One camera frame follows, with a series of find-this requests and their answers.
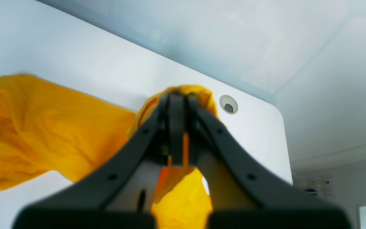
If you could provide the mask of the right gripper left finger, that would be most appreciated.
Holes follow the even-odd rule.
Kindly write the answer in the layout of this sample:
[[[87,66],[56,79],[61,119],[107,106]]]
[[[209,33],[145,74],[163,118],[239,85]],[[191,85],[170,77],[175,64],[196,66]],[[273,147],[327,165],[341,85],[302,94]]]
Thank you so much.
[[[15,229],[156,229],[162,168],[183,167],[183,96],[162,96],[128,143],[76,184],[24,208]]]

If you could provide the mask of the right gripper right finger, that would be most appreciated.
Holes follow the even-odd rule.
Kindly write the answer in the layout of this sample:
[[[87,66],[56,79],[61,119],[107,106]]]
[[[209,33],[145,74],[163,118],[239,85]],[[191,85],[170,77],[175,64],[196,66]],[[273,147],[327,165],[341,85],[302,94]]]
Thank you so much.
[[[311,197],[262,165],[214,115],[185,96],[189,165],[206,178],[208,229],[350,229],[339,207]]]

